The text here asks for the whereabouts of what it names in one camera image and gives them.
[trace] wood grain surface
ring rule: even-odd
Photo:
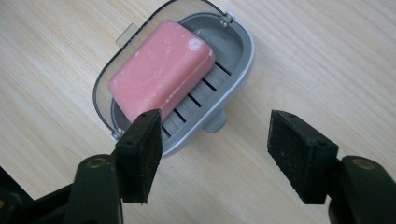
[[[1,0],[0,164],[35,199],[73,181],[114,142],[92,89],[115,41],[165,1]],[[161,161],[125,223],[329,223],[267,153],[272,109],[296,114],[396,178],[396,2],[213,0],[255,40],[247,85],[218,133]]]

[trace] soap dish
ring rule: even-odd
[[[139,29],[131,25],[117,40],[120,50],[102,70],[93,88],[96,112],[116,140],[131,123],[112,98],[108,81],[165,20],[177,21],[199,36],[216,56],[215,67],[163,121],[163,156],[169,156],[201,129],[215,133],[225,124],[227,116],[223,108],[246,83],[254,46],[251,34],[232,13],[223,13],[208,1],[169,1]]]

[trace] light wooden surface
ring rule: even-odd
[[[73,181],[114,142],[92,88],[115,40],[165,1],[0,1],[0,164],[32,197]],[[396,178],[396,2],[226,1],[255,39],[244,89],[218,133],[162,160],[147,205],[125,223],[329,223],[267,153],[271,109],[305,119]]]

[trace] pink soap bar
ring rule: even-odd
[[[110,79],[108,89],[129,121],[157,108],[164,120],[214,63],[206,42],[164,21]]]

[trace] clear plastic lid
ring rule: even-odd
[[[107,128],[113,133],[114,137],[121,137],[122,130],[119,125],[115,125],[116,121],[114,120],[113,113],[114,106],[117,107],[117,105],[114,105],[115,102],[107,88],[108,81],[162,21],[181,21],[189,15],[202,12],[219,14],[220,16],[224,15],[223,12],[208,1],[176,0],[165,3],[148,18],[125,46],[123,46],[107,63],[96,80],[92,98],[97,114]]]

